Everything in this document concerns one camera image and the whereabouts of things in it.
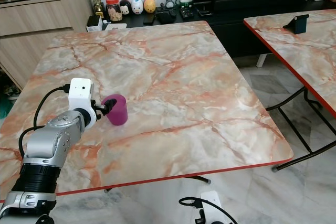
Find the trophy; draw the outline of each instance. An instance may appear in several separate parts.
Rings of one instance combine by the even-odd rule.
[[[104,18],[103,15],[103,6],[101,0],[91,0],[93,3],[94,11],[96,15],[101,16],[101,18]]]

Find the wooden cabinet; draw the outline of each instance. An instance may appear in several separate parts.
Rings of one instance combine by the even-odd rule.
[[[86,31],[89,0],[26,0],[0,4],[0,67],[23,89],[52,39]]]

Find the purple cup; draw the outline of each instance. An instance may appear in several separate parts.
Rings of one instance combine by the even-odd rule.
[[[122,125],[127,121],[127,106],[126,106],[126,98],[120,94],[112,94],[106,97],[101,104],[107,100],[116,99],[117,103],[114,105],[110,113],[106,114],[107,118],[113,125]]]

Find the glass jar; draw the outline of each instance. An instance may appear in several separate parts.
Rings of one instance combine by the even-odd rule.
[[[119,0],[106,0],[106,11],[108,12],[112,21],[122,20]]]

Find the jar lid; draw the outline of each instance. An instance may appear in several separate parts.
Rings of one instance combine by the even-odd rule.
[[[119,3],[119,0],[106,0],[106,4],[112,5],[112,4],[117,4],[117,3]]]

